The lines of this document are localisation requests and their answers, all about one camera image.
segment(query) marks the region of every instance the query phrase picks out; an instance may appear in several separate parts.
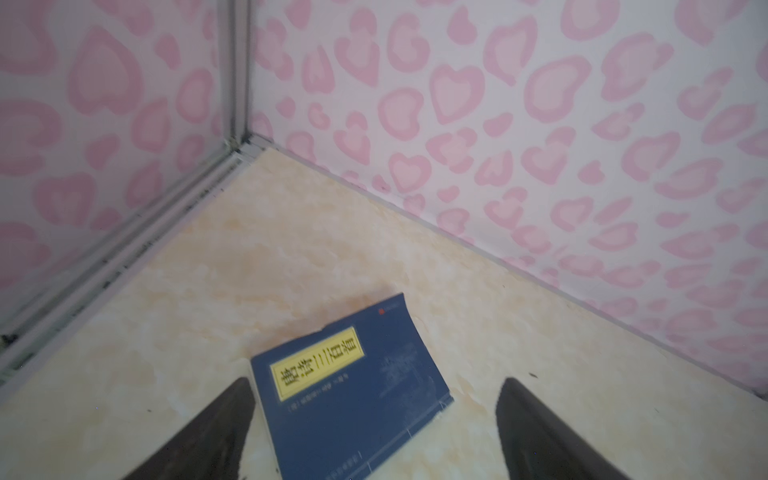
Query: pink and white wallpaper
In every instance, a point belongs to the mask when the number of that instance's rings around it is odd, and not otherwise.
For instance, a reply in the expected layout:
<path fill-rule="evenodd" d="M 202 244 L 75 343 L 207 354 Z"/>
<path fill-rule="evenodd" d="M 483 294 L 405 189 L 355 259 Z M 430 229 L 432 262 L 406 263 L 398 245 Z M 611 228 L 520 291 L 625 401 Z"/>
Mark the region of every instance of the pink and white wallpaper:
<path fill-rule="evenodd" d="M 768 386 L 768 2 L 271 0 L 256 24 L 255 131 Z"/>
<path fill-rule="evenodd" d="M 0 2 L 0 310 L 221 145 L 215 0 Z"/>

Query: yellow title box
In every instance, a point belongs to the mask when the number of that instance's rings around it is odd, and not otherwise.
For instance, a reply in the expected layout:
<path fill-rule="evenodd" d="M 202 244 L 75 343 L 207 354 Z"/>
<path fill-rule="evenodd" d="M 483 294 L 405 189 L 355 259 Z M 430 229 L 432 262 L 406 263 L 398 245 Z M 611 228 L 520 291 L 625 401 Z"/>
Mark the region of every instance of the yellow title box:
<path fill-rule="evenodd" d="M 277 395 L 282 402 L 365 355 L 351 326 L 270 365 Z"/>

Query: wall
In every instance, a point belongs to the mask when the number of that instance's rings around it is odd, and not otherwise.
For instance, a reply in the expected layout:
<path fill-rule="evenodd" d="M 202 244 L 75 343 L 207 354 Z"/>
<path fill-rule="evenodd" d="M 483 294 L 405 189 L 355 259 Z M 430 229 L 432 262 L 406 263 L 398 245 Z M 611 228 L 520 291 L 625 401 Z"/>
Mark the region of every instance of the wall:
<path fill-rule="evenodd" d="M 221 145 L 215 0 L 0 2 L 0 310 Z"/>
<path fill-rule="evenodd" d="M 768 4 L 257 8 L 252 128 L 768 386 Z"/>

